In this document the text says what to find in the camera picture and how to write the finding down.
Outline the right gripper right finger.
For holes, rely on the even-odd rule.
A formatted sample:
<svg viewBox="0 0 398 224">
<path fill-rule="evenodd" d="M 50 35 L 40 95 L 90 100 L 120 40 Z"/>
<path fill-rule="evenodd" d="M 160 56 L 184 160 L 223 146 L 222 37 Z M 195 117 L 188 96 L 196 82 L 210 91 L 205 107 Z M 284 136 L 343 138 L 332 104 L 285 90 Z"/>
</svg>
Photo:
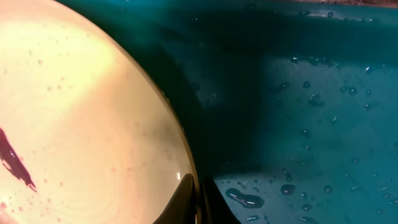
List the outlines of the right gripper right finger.
<svg viewBox="0 0 398 224">
<path fill-rule="evenodd" d="M 214 180 L 205 177 L 200 186 L 201 222 L 204 224 L 240 224 Z"/>
</svg>

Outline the yellow-green plate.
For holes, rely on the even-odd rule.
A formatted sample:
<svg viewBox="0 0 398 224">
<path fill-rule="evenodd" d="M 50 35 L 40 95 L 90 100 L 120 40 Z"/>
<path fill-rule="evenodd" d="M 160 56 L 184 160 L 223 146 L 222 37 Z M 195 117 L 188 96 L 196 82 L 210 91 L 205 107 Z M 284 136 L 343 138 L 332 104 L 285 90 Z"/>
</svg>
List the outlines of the yellow-green plate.
<svg viewBox="0 0 398 224">
<path fill-rule="evenodd" d="M 185 174 L 175 113 L 115 40 L 56 1 L 1 2 L 2 223 L 154 223 Z"/>
</svg>

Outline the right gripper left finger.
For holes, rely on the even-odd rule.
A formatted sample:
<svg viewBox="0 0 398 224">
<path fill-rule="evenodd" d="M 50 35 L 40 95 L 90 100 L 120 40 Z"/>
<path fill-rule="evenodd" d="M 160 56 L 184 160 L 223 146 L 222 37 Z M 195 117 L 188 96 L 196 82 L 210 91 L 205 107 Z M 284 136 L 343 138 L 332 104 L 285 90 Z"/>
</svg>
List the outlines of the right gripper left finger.
<svg viewBox="0 0 398 224">
<path fill-rule="evenodd" d="M 154 224 L 195 224 L 196 193 L 192 174 L 185 174 Z"/>
</svg>

